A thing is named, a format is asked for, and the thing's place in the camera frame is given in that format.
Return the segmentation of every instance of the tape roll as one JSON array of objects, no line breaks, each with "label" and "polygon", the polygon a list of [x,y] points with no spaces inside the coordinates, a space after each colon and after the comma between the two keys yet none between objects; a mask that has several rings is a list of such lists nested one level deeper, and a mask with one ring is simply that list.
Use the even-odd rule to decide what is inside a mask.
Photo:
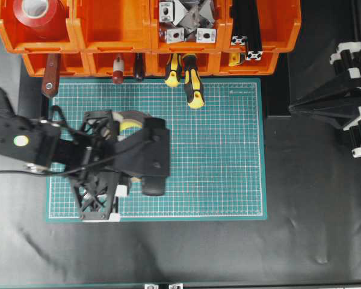
[{"label": "tape roll", "polygon": [[13,13],[42,39],[58,40],[67,35],[66,9],[60,0],[14,0]]}]

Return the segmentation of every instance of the orange storage bin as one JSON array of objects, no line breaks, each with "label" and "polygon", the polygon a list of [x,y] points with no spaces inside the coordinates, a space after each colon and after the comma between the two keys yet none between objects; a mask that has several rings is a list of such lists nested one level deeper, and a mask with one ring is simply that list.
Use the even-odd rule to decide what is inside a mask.
[{"label": "orange storage bin", "polygon": [[216,43],[181,42],[167,44],[159,38],[159,0],[150,0],[151,20],[151,50],[157,53],[166,52],[220,52],[223,48],[224,31],[226,27],[226,6],[225,0],[214,0],[215,5],[215,26],[217,30]]},{"label": "orange storage bin", "polygon": [[[23,54],[23,61],[30,76],[43,77],[47,54]],[[90,66],[84,53],[62,54],[61,76],[89,76]]]},{"label": "orange storage bin", "polygon": [[0,0],[0,36],[11,53],[75,53],[78,52],[75,32],[72,27],[72,1],[61,0],[66,8],[66,36],[56,41],[41,39],[28,27],[21,24],[13,13],[14,0]]},{"label": "orange storage bin", "polygon": [[270,75],[273,74],[279,53],[265,52],[261,61],[245,61],[240,66],[229,66],[229,53],[222,52],[219,54],[219,59],[216,63],[214,75],[229,76],[229,75]]},{"label": "orange storage bin", "polygon": [[[257,0],[264,51],[291,52],[301,28],[301,0]],[[226,0],[226,32],[223,51],[245,51],[245,46],[231,45],[233,0]]]},{"label": "orange storage bin", "polygon": [[149,52],[149,0],[75,0],[73,26],[86,52]]},{"label": "orange storage bin", "polygon": [[[134,72],[135,53],[122,53],[125,62],[124,76],[132,76]],[[112,76],[116,53],[88,53],[88,62],[92,76]],[[151,54],[145,53],[146,76],[152,75]]]},{"label": "orange storage bin", "polygon": [[[164,76],[165,75],[165,67],[168,62],[168,59],[171,54],[152,54],[152,74],[154,76]],[[218,53],[196,53],[197,55],[197,64],[199,75],[208,76],[214,73],[215,64],[219,59]],[[185,64],[182,62],[182,75],[185,75]]]}]

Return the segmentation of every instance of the black and yellow screwdriver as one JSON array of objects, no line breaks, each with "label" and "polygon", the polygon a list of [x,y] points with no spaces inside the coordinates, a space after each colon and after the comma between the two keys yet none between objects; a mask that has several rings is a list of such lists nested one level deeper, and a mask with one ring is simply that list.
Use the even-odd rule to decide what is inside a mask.
[{"label": "black and yellow screwdriver", "polygon": [[204,88],[198,73],[197,55],[185,54],[183,61],[185,63],[187,104],[196,110],[205,105]]},{"label": "black and yellow screwdriver", "polygon": [[166,64],[164,82],[170,87],[177,87],[181,83],[182,64],[181,55],[173,53]]}]

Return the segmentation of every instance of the black cable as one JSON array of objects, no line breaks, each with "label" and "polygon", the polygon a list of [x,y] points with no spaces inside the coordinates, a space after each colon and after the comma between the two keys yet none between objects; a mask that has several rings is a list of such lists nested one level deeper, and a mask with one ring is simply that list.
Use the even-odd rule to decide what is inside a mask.
[{"label": "black cable", "polygon": [[83,166],[80,166],[80,167],[77,167],[75,169],[72,169],[72,170],[68,170],[66,172],[48,172],[48,173],[32,173],[32,172],[27,172],[25,170],[0,170],[0,174],[24,174],[24,175],[31,175],[31,176],[38,176],[38,177],[47,177],[47,176],[66,176],[66,175],[70,175],[71,173],[76,173],[76,172],[80,172],[80,171],[83,171],[83,170],[86,170],[90,167],[94,167],[94,166],[98,166],[100,164],[103,164],[103,163],[107,163],[109,161],[112,161],[113,159],[115,159],[118,155],[120,154],[124,154],[125,152],[127,151],[130,151],[132,149],[134,149],[135,147],[139,146],[139,145],[146,145],[147,143],[150,143],[151,140],[146,140],[146,141],[142,141],[141,143],[136,143],[132,146],[130,146],[129,148],[126,148],[120,152],[118,152],[117,154],[114,154],[108,158],[104,158],[100,161],[95,161],[93,163],[90,163],[90,164],[86,164],[86,165],[83,165]]}]

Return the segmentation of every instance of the green cutting mat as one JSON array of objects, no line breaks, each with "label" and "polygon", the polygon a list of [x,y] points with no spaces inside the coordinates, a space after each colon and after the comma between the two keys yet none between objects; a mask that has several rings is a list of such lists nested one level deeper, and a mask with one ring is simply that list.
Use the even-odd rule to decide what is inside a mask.
[{"label": "green cutting mat", "polygon": [[[139,110],[167,121],[171,177],[163,197],[134,184],[120,199],[122,221],[260,220],[267,218],[259,79],[204,79],[206,105],[192,110],[183,86],[163,80],[62,79],[53,104],[78,128],[85,111]],[[48,221],[78,220],[69,183],[48,179]]]}]

